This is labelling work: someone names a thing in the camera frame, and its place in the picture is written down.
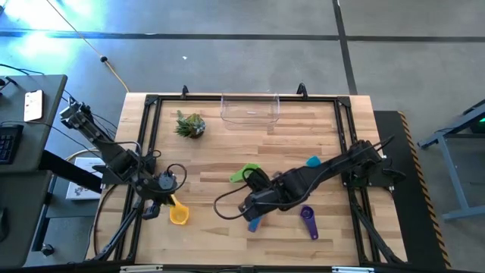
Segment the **black aluminium table frame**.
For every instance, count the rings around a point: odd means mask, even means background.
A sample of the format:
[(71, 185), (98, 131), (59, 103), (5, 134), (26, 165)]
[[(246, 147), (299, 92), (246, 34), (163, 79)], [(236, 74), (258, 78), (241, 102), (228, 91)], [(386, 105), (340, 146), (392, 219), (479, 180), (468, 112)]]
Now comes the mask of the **black aluminium table frame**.
[(336, 96), (231, 96), (228, 114), (218, 101), (163, 101), (155, 148), (156, 168), (172, 165), (185, 180), (177, 198), (189, 208), (185, 225), (170, 222), (167, 209), (140, 228), (136, 262), (164, 265), (357, 265), (348, 193), (339, 177), (314, 191), (319, 237), (312, 240), (299, 208), (273, 211), (255, 232), (239, 216), (248, 190), (230, 175), (248, 163), (268, 174), (305, 164), (316, 155), (328, 160), (340, 154), (340, 135), (379, 141), (368, 96), (350, 96), (353, 124), (335, 118)]

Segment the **white printed booklet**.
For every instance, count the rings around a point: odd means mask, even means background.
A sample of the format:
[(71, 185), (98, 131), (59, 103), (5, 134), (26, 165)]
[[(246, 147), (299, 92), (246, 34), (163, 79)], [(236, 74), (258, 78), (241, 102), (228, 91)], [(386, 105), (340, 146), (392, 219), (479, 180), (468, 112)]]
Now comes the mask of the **white printed booklet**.
[[(105, 163), (100, 158), (76, 158), (74, 164), (77, 167), (82, 168), (85, 171), (94, 174), (95, 176), (102, 178), (102, 173), (96, 171), (93, 166), (95, 165), (104, 165)], [(88, 190), (84, 187), (81, 187), (74, 182), (70, 182), (67, 188), (65, 199), (72, 200), (72, 201), (80, 201), (80, 200), (92, 200), (92, 199), (99, 199), (101, 196), (100, 193), (96, 193), (94, 191)]]

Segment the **silver metal bracket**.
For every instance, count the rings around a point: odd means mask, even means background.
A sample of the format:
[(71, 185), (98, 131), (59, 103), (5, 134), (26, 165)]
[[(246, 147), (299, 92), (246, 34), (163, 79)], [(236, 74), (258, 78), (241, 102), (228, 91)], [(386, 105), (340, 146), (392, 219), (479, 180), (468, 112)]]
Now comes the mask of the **silver metal bracket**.
[(159, 273), (163, 270), (162, 265), (126, 265), (120, 267), (119, 273)]
[(375, 273), (373, 268), (366, 267), (349, 267), (349, 266), (333, 266), (332, 273)]

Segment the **black keyboard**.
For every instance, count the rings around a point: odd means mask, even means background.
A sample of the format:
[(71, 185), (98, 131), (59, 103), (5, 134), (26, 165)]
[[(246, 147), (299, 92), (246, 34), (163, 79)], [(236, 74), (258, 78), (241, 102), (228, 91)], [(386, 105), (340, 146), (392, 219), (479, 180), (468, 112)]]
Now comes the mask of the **black keyboard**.
[(0, 125), (0, 165), (11, 165), (23, 133), (23, 125)]

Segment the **green measuring cup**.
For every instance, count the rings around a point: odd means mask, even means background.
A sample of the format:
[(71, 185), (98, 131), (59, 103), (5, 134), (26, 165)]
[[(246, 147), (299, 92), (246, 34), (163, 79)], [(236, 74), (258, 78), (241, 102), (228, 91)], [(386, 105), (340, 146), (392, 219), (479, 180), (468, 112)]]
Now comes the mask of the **green measuring cup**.
[(230, 182), (231, 183), (238, 183), (240, 181), (243, 181), (245, 178), (248, 178), (249, 175), (255, 171), (256, 169), (259, 169), (261, 166), (255, 163), (248, 163), (244, 165), (240, 170), (238, 170), (236, 173), (232, 174), (230, 176)]

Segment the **blue-grey metal cart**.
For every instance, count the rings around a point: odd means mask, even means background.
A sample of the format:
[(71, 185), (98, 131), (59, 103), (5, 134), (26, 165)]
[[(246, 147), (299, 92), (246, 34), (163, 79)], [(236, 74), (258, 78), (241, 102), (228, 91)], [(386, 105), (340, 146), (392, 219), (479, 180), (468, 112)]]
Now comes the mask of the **blue-grey metal cart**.
[(473, 138), (485, 139), (485, 99), (464, 110), (455, 121), (435, 130), (427, 139), (417, 142), (420, 149), (427, 149), (437, 144), (446, 163), (459, 209), (443, 214), (445, 221), (485, 215), (485, 205), (469, 205), (458, 175), (458, 166), (454, 163), (448, 147), (449, 139), (470, 140)]

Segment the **purple measuring cup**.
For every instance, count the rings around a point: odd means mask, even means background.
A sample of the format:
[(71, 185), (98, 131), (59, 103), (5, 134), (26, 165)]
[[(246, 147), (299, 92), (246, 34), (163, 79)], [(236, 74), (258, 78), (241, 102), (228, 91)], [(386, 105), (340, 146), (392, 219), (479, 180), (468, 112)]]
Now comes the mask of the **purple measuring cup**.
[(300, 217), (305, 223), (305, 226), (308, 229), (309, 236), (312, 240), (317, 240), (319, 238), (318, 235), (318, 227), (315, 221), (315, 214), (314, 210), (310, 206), (303, 206), (300, 212)]

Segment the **clear plastic basket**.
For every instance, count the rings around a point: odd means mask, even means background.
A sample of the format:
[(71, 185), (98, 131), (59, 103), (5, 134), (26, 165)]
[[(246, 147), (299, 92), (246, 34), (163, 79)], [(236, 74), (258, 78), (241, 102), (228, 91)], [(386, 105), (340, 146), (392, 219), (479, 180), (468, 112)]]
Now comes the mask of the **clear plastic basket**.
[(221, 120), (228, 130), (271, 131), (280, 119), (278, 93), (221, 96)]

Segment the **black desk support beam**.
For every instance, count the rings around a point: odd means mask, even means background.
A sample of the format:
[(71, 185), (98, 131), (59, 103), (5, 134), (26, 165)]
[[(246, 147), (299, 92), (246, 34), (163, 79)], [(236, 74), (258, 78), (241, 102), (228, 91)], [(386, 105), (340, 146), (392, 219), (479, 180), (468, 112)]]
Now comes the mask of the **black desk support beam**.
[(51, 171), (59, 177), (91, 190), (101, 193), (102, 179), (90, 172), (73, 165), (59, 156), (44, 150), (39, 163), (39, 170)]

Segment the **yellow measuring cup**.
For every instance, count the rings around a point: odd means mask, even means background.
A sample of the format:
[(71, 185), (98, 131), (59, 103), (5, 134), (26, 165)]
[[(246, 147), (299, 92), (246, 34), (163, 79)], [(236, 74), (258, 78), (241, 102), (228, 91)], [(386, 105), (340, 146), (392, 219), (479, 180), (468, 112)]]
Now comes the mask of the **yellow measuring cup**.
[(169, 218), (173, 224), (184, 225), (189, 219), (189, 208), (183, 205), (175, 195), (171, 196), (174, 204), (169, 208)]

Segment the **grey side desk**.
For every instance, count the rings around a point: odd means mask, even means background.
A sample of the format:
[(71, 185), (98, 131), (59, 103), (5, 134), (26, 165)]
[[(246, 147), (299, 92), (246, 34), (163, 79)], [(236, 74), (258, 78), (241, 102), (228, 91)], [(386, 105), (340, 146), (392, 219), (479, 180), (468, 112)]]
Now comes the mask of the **grey side desk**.
[[(13, 76), (0, 97), (0, 125), (23, 126), (14, 161), (0, 165), (0, 208), (7, 212), (8, 235), (0, 242), (0, 268), (23, 266), (30, 251), (33, 235), (51, 179), (50, 171), (38, 169), (42, 153), (58, 110), (67, 76)], [(42, 117), (25, 123), (25, 94), (43, 91)]]

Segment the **black hazard-striped floor mat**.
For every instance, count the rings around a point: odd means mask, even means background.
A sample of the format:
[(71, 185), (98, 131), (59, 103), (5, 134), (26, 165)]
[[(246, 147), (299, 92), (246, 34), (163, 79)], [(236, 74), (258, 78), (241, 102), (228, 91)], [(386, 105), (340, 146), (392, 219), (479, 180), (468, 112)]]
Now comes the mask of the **black hazard-striped floor mat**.
[(417, 149), (411, 138), (408, 122), (399, 111), (375, 111), (381, 139), (393, 136), (384, 147), (392, 159), (392, 168), (406, 175), (392, 193), (407, 260), (414, 266), (450, 269), (439, 222), (430, 198)]

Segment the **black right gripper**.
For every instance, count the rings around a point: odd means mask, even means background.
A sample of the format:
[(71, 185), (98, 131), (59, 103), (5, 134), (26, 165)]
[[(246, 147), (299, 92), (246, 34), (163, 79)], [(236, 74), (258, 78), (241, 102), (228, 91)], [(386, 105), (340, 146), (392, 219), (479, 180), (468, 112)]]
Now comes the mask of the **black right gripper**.
[(245, 220), (252, 221), (278, 209), (282, 202), (283, 191), (278, 187), (269, 188), (250, 193), (238, 206), (238, 209)]

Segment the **white smartphone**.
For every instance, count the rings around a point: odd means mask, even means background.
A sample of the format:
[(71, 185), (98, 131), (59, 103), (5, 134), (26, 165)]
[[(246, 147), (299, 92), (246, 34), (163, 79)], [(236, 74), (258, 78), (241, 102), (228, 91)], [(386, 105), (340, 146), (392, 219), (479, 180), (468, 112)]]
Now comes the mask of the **white smartphone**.
[(43, 116), (43, 95), (41, 89), (25, 93), (24, 96), (24, 121), (36, 121)]

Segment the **potted succulent plant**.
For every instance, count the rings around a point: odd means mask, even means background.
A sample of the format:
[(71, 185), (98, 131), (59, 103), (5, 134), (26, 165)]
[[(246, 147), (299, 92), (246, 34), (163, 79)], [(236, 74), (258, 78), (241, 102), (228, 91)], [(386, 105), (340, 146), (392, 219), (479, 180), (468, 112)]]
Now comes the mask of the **potted succulent plant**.
[(205, 132), (206, 124), (200, 114), (193, 113), (187, 117), (181, 110), (177, 111), (177, 126), (174, 132), (185, 138), (197, 139)]

